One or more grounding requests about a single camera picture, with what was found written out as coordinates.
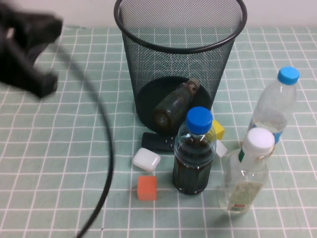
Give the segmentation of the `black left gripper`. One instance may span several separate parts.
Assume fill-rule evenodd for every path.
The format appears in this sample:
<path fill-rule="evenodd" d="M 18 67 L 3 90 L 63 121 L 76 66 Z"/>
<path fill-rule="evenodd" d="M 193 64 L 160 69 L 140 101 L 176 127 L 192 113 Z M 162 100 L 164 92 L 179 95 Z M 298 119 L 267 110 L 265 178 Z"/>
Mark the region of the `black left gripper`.
<path fill-rule="evenodd" d="M 15 61 L 4 48 L 3 40 L 15 42 L 24 55 L 40 54 L 61 35 L 63 21 L 48 13 L 28 13 L 26 35 L 16 13 L 9 4 L 0 2 L 0 81 L 44 98 L 57 90 L 58 77 L 40 72 L 24 57 Z"/>

